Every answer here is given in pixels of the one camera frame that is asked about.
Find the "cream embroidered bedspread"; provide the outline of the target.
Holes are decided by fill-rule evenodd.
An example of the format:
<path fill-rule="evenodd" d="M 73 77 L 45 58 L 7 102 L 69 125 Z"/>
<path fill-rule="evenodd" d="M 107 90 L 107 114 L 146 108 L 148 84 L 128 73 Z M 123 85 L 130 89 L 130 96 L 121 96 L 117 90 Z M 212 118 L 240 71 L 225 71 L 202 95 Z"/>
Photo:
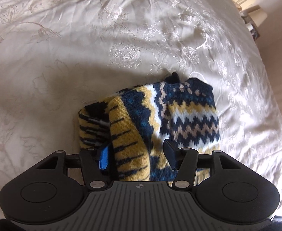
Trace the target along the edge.
<path fill-rule="evenodd" d="M 0 189 L 77 151 L 83 106 L 172 72 L 213 87 L 220 148 L 282 199 L 282 116 L 232 0 L 0 0 Z"/>

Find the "striped knit sweater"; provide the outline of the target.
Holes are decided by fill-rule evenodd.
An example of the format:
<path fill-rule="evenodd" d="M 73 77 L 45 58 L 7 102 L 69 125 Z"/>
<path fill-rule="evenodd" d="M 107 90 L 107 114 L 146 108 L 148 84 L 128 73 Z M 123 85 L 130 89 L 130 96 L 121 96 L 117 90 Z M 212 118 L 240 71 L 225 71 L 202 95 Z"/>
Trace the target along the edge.
<path fill-rule="evenodd" d="M 172 182 L 177 172 L 164 155 L 166 139 L 205 154 L 220 141 L 213 87 L 197 78 L 181 82 L 176 73 L 87 105 L 78 120 L 80 147 L 109 147 L 121 181 Z"/>

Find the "cream table lamp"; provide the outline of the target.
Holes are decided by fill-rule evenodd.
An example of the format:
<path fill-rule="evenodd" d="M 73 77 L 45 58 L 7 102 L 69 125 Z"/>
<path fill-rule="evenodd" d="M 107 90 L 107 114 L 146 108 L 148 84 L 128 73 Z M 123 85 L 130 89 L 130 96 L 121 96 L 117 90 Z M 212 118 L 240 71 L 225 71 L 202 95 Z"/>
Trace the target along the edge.
<path fill-rule="evenodd" d="M 241 17 L 254 41 L 260 37 L 258 28 L 267 19 L 267 13 L 260 7 L 252 7 L 241 12 Z"/>

